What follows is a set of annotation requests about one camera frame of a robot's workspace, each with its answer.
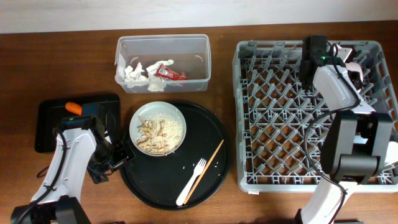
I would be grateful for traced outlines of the pink bowl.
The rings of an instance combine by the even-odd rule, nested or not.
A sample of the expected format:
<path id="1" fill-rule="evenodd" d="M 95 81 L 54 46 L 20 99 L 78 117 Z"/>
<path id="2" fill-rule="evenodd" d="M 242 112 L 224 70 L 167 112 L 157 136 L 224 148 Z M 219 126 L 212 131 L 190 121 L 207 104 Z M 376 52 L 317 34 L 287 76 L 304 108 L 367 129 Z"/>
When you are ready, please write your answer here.
<path id="1" fill-rule="evenodd" d="M 358 63 L 350 62 L 346 64 L 349 79 L 357 92 L 360 92 L 364 85 L 364 75 L 361 66 Z"/>

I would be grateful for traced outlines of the white napkin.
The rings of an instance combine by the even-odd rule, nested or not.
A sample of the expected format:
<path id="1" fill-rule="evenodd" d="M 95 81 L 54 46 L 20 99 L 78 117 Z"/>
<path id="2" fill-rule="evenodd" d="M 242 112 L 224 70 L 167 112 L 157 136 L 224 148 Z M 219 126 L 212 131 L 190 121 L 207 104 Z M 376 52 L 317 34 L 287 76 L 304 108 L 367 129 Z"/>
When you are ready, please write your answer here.
<path id="1" fill-rule="evenodd" d="M 128 87 L 138 86 L 138 82 L 149 82 L 148 90 L 151 92 L 163 91 L 166 87 L 163 79 L 156 77 L 156 71 L 161 65 L 172 65 L 174 61 L 161 60 L 146 68 L 147 76 L 143 75 L 144 69 L 142 64 L 139 62 L 137 67 L 133 69 L 130 65 L 124 69 L 124 81 L 131 83 Z"/>

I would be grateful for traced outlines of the wooden chopstick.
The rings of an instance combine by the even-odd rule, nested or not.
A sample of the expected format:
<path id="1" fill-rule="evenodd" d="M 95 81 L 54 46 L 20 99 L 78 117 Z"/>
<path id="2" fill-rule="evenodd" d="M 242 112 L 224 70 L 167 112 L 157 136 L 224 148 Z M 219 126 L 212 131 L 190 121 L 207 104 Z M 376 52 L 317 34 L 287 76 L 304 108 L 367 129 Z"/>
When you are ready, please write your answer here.
<path id="1" fill-rule="evenodd" d="M 216 150 L 214 151 L 213 155 L 210 157 L 209 161 L 206 163 L 206 166 L 203 168 L 202 173 L 201 173 L 201 174 L 199 175 L 199 177 L 196 179 L 196 181 L 195 181 L 193 187 L 190 189 L 190 191 L 189 191 L 189 193 L 188 193 L 188 195 L 187 195 L 187 197 L 186 197 L 186 199 L 185 199 L 183 205 L 185 205 L 185 204 L 189 201 L 189 199 L 190 199 L 190 197 L 192 196 L 192 194 L 194 193 L 194 191 L 195 191 L 197 185 L 200 183 L 200 181 L 201 181 L 201 179 L 203 178 L 205 172 L 206 172 L 207 169 L 209 168 L 210 164 L 212 163 L 213 159 L 214 159 L 215 156 L 217 155 L 217 153 L 218 153 L 219 149 L 221 148 L 221 146 L 223 145 L 223 143 L 224 143 L 224 139 L 219 143 L 219 145 L 218 145 L 218 147 L 216 148 Z"/>

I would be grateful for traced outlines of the grey plate with food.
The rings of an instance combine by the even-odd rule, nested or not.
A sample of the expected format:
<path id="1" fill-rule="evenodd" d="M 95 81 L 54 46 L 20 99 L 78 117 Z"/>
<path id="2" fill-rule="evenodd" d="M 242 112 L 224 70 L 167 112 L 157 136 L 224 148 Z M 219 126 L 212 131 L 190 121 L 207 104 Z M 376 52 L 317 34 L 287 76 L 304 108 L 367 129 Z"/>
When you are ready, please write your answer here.
<path id="1" fill-rule="evenodd" d="M 166 156 L 181 146 L 187 132 L 182 112 L 174 105 L 154 101 L 141 106 L 132 116 L 129 137 L 133 145 L 149 156 Z"/>

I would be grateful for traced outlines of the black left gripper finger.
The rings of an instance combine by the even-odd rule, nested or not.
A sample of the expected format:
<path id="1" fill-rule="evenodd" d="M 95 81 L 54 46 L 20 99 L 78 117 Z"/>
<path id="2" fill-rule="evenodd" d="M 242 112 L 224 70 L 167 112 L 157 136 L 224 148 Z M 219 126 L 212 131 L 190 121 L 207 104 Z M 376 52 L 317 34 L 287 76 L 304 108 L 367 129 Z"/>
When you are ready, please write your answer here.
<path id="1" fill-rule="evenodd" d="M 95 184 L 100 184 L 100 183 L 109 181 L 108 176 L 105 173 L 100 173 L 100 172 L 90 168 L 89 166 L 87 167 L 87 171 L 88 171 L 92 181 Z"/>
<path id="2" fill-rule="evenodd" d="M 135 158 L 132 148 L 127 142 L 118 140 L 116 142 L 112 142 L 110 146 L 111 155 L 109 158 L 109 164 L 111 168 L 122 168 Z"/>

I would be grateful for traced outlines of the orange carrot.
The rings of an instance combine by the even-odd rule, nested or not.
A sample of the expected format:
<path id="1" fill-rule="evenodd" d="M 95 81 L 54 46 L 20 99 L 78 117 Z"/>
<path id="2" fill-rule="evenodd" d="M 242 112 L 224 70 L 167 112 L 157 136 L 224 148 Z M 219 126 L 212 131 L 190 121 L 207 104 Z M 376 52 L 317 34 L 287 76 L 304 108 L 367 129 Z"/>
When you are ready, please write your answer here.
<path id="1" fill-rule="evenodd" d="M 74 102 L 67 102 L 65 104 L 65 109 L 73 114 L 81 115 L 82 114 L 82 105 L 79 105 Z"/>

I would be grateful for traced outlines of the white plastic fork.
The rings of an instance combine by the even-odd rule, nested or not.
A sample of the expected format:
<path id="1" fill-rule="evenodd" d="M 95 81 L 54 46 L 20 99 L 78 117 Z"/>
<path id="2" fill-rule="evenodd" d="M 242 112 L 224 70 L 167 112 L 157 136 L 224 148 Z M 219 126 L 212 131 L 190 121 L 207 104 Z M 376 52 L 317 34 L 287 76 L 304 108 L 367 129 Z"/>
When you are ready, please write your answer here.
<path id="1" fill-rule="evenodd" d="M 193 174 L 192 174 L 190 180 L 187 182 L 187 184 L 185 185 L 185 187 L 183 188 L 180 195 L 177 197 L 177 199 L 175 201 L 177 206 L 183 205 L 191 187 L 193 186 L 194 181 L 196 180 L 196 178 L 199 175 L 201 175 L 201 173 L 203 172 L 203 170 L 206 166 L 206 163 L 207 163 L 207 161 L 205 159 L 199 160 L 198 164 L 195 166 L 195 168 L 193 170 Z"/>

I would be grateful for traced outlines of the red snack wrapper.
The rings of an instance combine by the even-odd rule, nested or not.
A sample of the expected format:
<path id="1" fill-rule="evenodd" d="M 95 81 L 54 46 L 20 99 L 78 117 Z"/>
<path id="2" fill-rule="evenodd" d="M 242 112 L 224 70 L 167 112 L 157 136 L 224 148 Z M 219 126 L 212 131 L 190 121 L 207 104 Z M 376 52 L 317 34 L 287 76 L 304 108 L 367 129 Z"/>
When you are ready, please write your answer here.
<path id="1" fill-rule="evenodd" d="M 168 80 L 179 81 L 186 80 L 187 76 L 184 73 L 177 73 L 169 67 L 161 64 L 155 73 L 156 77 L 165 78 Z"/>

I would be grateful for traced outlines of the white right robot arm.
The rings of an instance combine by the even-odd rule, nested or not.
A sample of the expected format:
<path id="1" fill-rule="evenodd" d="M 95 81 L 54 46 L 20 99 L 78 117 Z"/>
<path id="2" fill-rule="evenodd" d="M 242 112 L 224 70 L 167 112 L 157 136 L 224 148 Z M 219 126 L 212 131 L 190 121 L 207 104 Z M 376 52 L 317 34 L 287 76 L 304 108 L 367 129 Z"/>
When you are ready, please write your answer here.
<path id="1" fill-rule="evenodd" d="M 329 108 L 308 128 L 329 116 L 333 122 L 320 149 L 321 167 L 307 159 L 322 179 L 309 203 L 296 213 L 296 223 L 333 223 L 359 185 L 397 162 L 397 142 L 391 140 L 393 120 L 360 95 L 364 74 L 358 63 L 347 62 L 350 54 L 351 49 L 329 42 L 324 35 L 303 41 L 299 80 L 303 89 L 318 90 Z"/>

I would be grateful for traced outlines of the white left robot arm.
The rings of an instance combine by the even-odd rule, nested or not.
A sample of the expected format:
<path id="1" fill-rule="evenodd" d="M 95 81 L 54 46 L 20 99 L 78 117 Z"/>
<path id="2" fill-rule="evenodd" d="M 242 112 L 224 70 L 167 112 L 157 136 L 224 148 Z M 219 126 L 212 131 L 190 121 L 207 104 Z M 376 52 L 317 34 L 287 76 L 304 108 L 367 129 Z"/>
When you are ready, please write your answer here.
<path id="1" fill-rule="evenodd" d="M 84 104 L 60 120 L 45 179 L 29 204 L 14 209 L 11 223 L 89 223 L 80 204 L 85 174 L 100 184 L 134 158 L 121 141 L 111 140 L 107 121 L 99 103 Z"/>

